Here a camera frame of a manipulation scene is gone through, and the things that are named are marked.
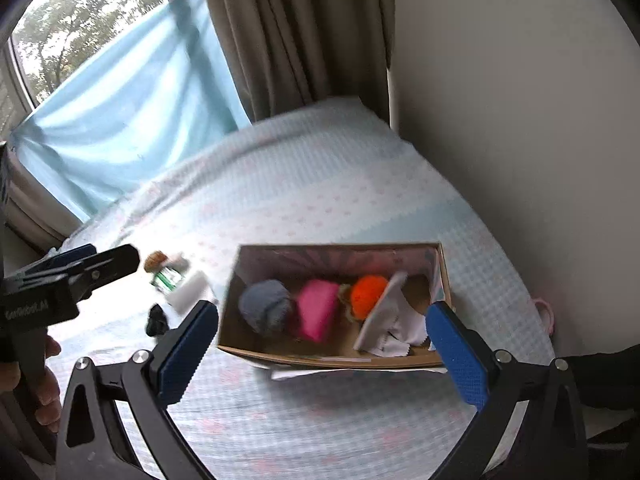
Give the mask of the person's left hand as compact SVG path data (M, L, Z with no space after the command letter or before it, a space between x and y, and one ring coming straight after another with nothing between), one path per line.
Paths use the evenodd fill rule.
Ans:
M20 382L20 378L21 371L17 363L1 363L1 392L13 391ZM61 390L55 374L49 367L44 367L42 377L32 386L32 393L37 399L34 409L36 421L40 426L56 434L60 429L62 414Z

